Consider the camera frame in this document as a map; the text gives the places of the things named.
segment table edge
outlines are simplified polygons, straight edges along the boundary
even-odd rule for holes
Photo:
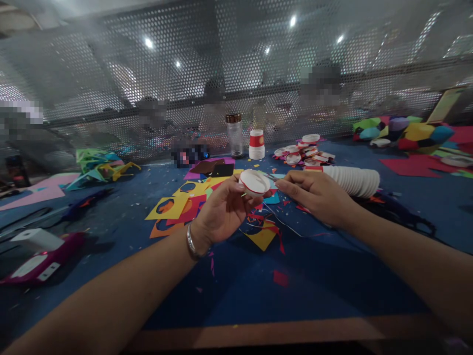
[[[202,328],[142,330],[127,347],[131,352],[224,348],[451,334],[432,314],[304,320],[222,325]]]

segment white box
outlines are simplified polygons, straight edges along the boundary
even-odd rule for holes
[[[42,228],[27,229],[18,234],[11,241],[35,252],[53,251],[64,244],[61,238],[56,237],[54,234]]]

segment blue tablecloth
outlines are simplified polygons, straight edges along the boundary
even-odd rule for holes
[[[321,149],[335,154],[339,166],[376,169],[381,187],[402,193],[399,201],[433,222],[437,236],[456,248],[473,252],[473,184],[468,178],[439,173],[442,178],[402,177],[379,158],[397,158],[396,150],[372,150],[349,140],[323,142]],[[236,168],[252,168],[283,174],[289,167],[271,158],[261,162],[236,162]],[[48,282],[25,292],[3,287],[0,291],[0,331],[7,337],[22,334],[79,287],[124,258],[155,242],[149,233],[155,221],[144,218],[161,197],[170,196],[183,183],[187,169],[175,165],[143,167],[134,177],[107,186],[115,192],[100,201],[85,218],[68,231],[90,228],[84,248]],[[67,193],[66,197],[0,213],[0,226],[41,207],[59,208],[102,187]],[[427,311],[423,302],[364,245],[326,226],[295,208],[283,206],[287,197],[270,207],[301,238],[280,225],[286,255],[276,237],[262,252],[241,232],[213,249],[174,289],[146,323],[146,329],[201,327],[224,324],[320,320],[345,317],[409,314]],[[53,229],[62,232],[61,226]],[[21,262],[21,251],[0,256],[0,272]],[[289,286],[273,282],[278,270],[289,277]]]

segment table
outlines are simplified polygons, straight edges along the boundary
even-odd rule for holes
[[[399,200],[435,223],[439,238],[473,252],[473,239],[468,237],[473,227],[471,180],[446,173],[439,173],[442,178],[398,176],[378,160],[397,158],[399,152],[391,148],[372,150],[364,143],[340,140],[323,142],[321,149],[335,154],[340,166],[378,170],[381,187],[401,192]],[[289,170],[269,152],[261,162],[239,160],[236,168],[255,164],[267,172],[272,168],[279,174]],[[4,341],[24,333],[93,277],[157,242],[149,239],[154,221],[144,218],[161,197],[171,196],[182,185],[186,172],[174,165],[144,166],[134,177],[108,185],[116,192],[68,230],[90,228],[86,245],[70,263],[42,287],[26,293],[19,288],[1,290],[0,333]],[[2,212],[0,226],[44,206],[62,207],[100,188],[73,191],[60,199]],[[235,233],[213,249],[215,277],[210,271],[211,258],[201,260],[149,318],[130,349],[381,339],[446,332],[414,292],[366,246],[345,233],[327,229],[296,209],[293,202],[284,211],[270,207],[306,238],[278,224],[286,251],[283,255],[277,237],[262,252],[240,232]],[[61,228],[52,231],[59,234]],[[329,234],[314,236],[319,233]],[[0,257],[0,273],[8,264],[22,260],[20,254],[11,253]],[[289,276],[289,287],[273,282],[274,270]]]

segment stack of paper cups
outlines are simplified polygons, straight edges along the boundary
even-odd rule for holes
[[[350,196],[370,198],[379,187],[379,173],[376,170],[324,166],[323,171]]]
[[[250,147],[248,148],[250,159],[263,159],[265,157],[265,138],[263,130],[252,130],[250,132]]]

